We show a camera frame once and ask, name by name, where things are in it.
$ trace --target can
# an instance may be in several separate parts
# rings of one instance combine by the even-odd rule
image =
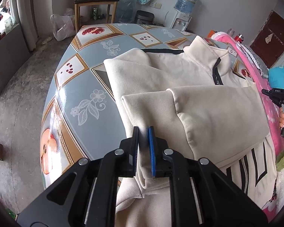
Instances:
[[[98,19],[98,9],[93,8],[93,19],[97,20]]]

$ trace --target door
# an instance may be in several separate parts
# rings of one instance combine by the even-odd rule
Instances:
[[[270,68],[284,52],[284,19],[273,11],[250,47]]]

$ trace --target metal screw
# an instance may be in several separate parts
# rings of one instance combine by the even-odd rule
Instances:
[[[164,150],[164,154],[171,155],[171,154],[173,154],[173,150],[170,149],[170,148],[167,148],[166,150]]]
[[[87,158],[81,158],[79,160],[79,165],[83,166],[83,165],[86,165],[88,162],[88,159]]]
[[[124,154],[124,150],[123,149],[119,148],[119,149],[115,150],[115,155],[122,155],[122,154]]]
[[[209,163],[209,160],[208,159],[206,159],[206,158],[201,158],[200,159],[200,164],[201,165],[207,165]]]

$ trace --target concrete floor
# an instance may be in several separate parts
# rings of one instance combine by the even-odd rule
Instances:
[[[53,38],[37,49],[0,96],[0,199],[21,212],[42,191],[39,139],[44,103],[57,65],[72,38]]]

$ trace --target chair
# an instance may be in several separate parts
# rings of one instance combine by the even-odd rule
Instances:
[[[75,25],[76,32],[78,33],[80,29],[80,7],[81,6],[91,6],[91,5],[102,5],[107,4],[107,14],[106,14],[106,23],[108,23],[109,19],[109,10],[111,9],[111,5],[114,5],[114,10],[111,16],[111,23],[114,22],[117,3],[119,0],[75,0]]]

